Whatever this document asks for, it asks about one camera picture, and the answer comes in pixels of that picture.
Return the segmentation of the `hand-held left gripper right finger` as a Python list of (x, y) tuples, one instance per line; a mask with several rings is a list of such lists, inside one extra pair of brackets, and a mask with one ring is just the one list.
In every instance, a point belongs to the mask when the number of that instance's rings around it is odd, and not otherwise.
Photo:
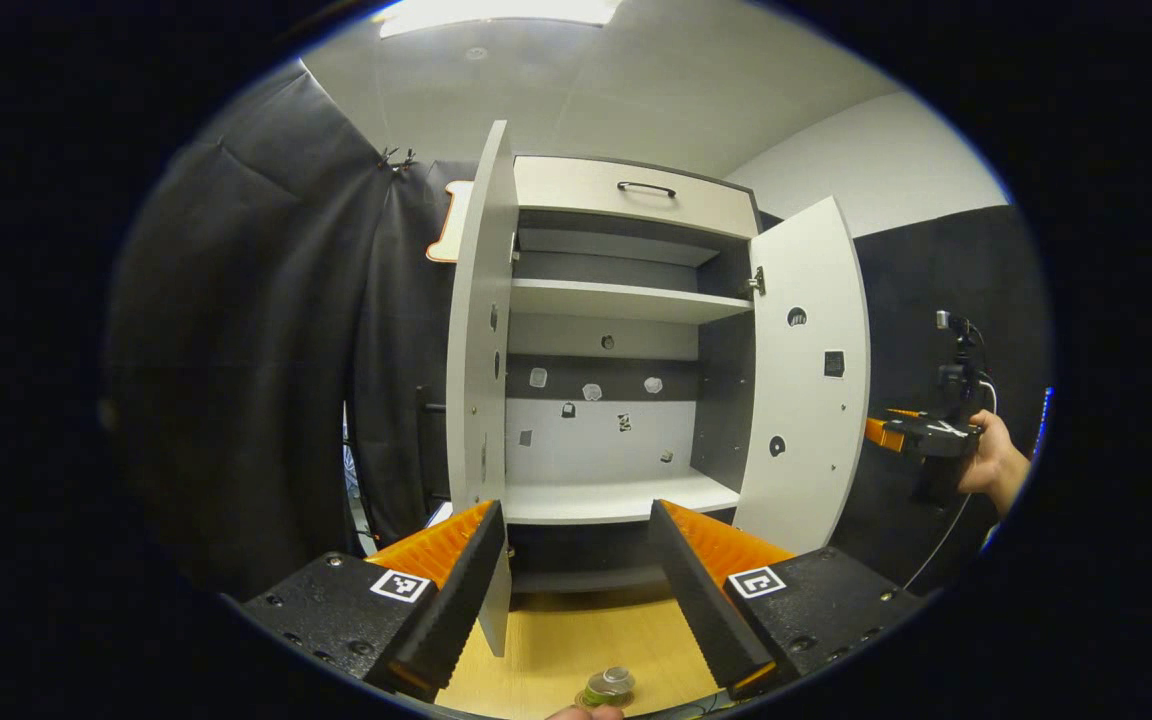
[(927, 602), (844, 551), (794, 555), (662, 498), (647, 532), (710, 675), (732, 700), (841, 664)]

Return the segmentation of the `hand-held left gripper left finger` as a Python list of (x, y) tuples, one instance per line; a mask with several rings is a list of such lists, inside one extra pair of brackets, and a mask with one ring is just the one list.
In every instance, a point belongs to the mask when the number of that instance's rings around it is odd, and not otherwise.
[(366, 559), (324, 553), (241, 607), (301, 655), (378, 691), (434, 702), (505, 551), (503, 507), (490, 500)]

